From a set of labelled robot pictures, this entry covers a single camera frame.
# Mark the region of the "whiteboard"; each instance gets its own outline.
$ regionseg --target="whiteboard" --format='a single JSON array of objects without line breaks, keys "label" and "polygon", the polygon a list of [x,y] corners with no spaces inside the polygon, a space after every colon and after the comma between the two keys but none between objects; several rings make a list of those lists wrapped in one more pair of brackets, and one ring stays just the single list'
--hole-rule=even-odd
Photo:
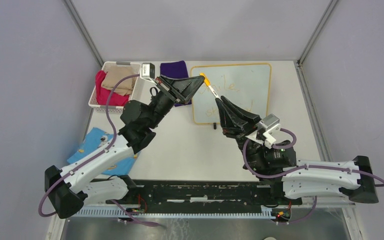
[{"label": "whiteboard", "polygon": [[[219,96],[240,108],[266,116],[269,108],[272,66],[269,63],[194,66],[191,76],[204,73]],[[214,95],[203,84],[192,98],[193,120],[197,124],[220,123]]]}]

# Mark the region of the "blue cloth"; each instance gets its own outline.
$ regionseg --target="blue cloth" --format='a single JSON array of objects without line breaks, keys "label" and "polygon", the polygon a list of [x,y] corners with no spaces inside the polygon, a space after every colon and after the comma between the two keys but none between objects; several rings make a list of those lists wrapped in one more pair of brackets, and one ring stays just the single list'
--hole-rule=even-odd
[{"label": "blue cloth", "polygon": [[[84,138],[84,142],[78,150],[74,153],[73,156],[71,156],[69,159],[67,159],[67,162],[69,164],[75,163],[82,158],[86,157],[93,151],[95,151],[97,148],[103,146],[107,142],[111,141],[113,139],[113,135],[109,134],[107,132],[104,132],[103,130],[94,127],[90,132],[86,135]],[[139,153],[135,154],[135,156],[130,156],[125,159],[122,159],[118,163],[112,165],[110,168],[105,170],[102,174],[105,175],[127,175],[130,172],[130,169],[132,169],[133,164],[135,163],[136,158],[138,157]]]}]

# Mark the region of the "white table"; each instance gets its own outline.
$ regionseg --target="white table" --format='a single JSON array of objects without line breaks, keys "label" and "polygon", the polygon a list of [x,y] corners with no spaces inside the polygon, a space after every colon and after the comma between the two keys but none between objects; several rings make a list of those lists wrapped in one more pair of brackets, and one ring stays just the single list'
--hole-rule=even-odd
[{"label": "white table", "polygon": [[[190,74],[193,66],[233,63],[262,63],[264,61],[187,61]],[[160,75],[160,63],[152,62],[156,76]],[[283,128],[297,136],[294,147],[297,158],[320,161],[310,119],[293,61],[267,61],[272,66],[269,113],[280,118]],[[140,101],[151,101],[146,82]],[[124,126],[119,114],[110,114],[117,129]],[[93,111],[87,131],[93,127],[112,133],[105,113]],[[236,141],[222,134],[220,125],[198,125],[193,121],[192,106],[174,107],[153,130],[152,142],[142,150],[129,176],[144,180],[189,181],[257,181],[244,165]],[[279,133],[280,140],[288,138]]]}]

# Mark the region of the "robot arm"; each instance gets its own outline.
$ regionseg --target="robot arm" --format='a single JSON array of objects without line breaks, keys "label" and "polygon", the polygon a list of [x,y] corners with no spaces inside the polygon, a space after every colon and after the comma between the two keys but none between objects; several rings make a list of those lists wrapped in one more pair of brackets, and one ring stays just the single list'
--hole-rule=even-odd
[{"label": "robot arm", "polygon": [[109,149],[108,145],[101,146],[80,161],[62,169],[51,166],[45,171],[45,191],[60,181],[48,195],[60,218],[74,215],[87,204],[123,198],[129,189],[126,183],[129,179],[91,181],[121,159],[146,148],[156,135],[151,129],[158,126],[175,103],[188,103],[204,82],[203,76],[155,78],[155,67],[150,63],[142,64],[140,77],[154,82],[160,91],[151,98],[148,105],[131,100],[124,106],[120,118],[125,126],[119,130],[113,146]]},{"label": "robot arm", "polygon": [[[125,126],[119,130],[114,143],[107,143],[112,146],[103,145],[78,162],[61,169],[51,166],[45,171],[45,191],[53,188],[48,197],[60,218],[74,215],[84,205],[122,199],[129,187],[135,186],[130,178],[117,177],[98,182],[92,180],[121,159],[146,148],[156,135],[151,129],[158,126],[175,103],[189,102],[205,80],[201,75],[183,79],[166,76],[155,78],[155,67],[150,63],[142,65],[140,77],[155,83],[160,91],[151,98],[149,104],[131,100],[124,106],[120,118]],[[249,170],[253,174],[268,176],[283,173],[283,176],[270,179],[258,177],[264,184],[271,186],[274,197],[297,199],[304,196],[340,195],[348,196],[354,202],[378,202],[374,180],[370,177],[308,167],[285,174],[290,169],[307,166],[312,162],[296,159],[292,147],[295,138],[292,142],[286,140],[275,144],[274,135],[283,130],[279,118],[270,114],[261,119],[259,115],[243,110],[224,96],[215,101],[223,134],[235,139],[239,149],[246,151],[244,155],[251,168]],[[368,158],[361,156],[348,162],[316,163],[325,167],[372,172]]]},{"label": "robot arm", "polygon": [[[275,115],[270,114],[261,119],[260,116],[236,106],[224,96],[216,98],[215,101],[223,134],[235,139],[242,153],[245,150],[244,160],[247,164],[243,168],[251,168],[249,170],[260,181],[270,185],[273,196],[288,199],[306,196],[348,196],[350,201],[357,203],[379,202],[374,179],[353,172],[371,174],[368,157],[357,156],[352,161],[344,162],[297,160],[293,148],[295,135],[282,129],[280,120]],[[292,142],[286,140],[274,144],[276,139],[273,135],[279,131],[292,134]],[[302,167],[302,170],[282,174],[296,170],[297,167]]]}]

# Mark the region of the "folded towel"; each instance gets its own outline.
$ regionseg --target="folded towel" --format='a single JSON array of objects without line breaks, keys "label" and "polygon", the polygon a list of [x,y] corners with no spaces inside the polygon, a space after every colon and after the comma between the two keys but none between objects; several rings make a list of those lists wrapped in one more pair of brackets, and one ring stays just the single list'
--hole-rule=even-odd
[{"label": "folded towel", "polygon": [[[92,128],[92,130],[90,130],[90,132],[84,138],[83,144],[80,145],[79,149],[77,150],[76,153],[74,153],[73,156],[67,159],[67,162],[69,164],[72,164],[81,160],[82,158],[86,157],[87,155],[95,151],[97,148],[110,142],[111,139],[113,139],[112,134],[104,132],[103,130],[97,127]],[[130,157],[127,157],[125,159],[120,159],[121,161],[112,165],[110,168],[105,170],[102,174],[118,175],[118,176],[129,174],[130,169],[132,169],[133,164],[135,163],[135,160],[138,157],[138,155],[139,153],[132,155]]]},{"label": "folded towel", "polygon": [[[100,70],[95,76],[96,102],[99,105],[106,105],[107,99],[110,96],[110,90],[101,87],[102,82],[107,74]],[[113,93],[109,100],[109,106],[124,106],[129,101],[130,95],[120,95]]]},{"label": "folded towel", "polygon": [[[103,80],[101,86],[104,89],[111,91],[122,78],[133,74],[135,74],[135,72],[131,66],[111,66],[108,69],[108,72],[106,73],[105,79]],[[132,94],[135,83],[136,77],[126,79],[117,86],[114,92],[121,96],[130,95]]]}]

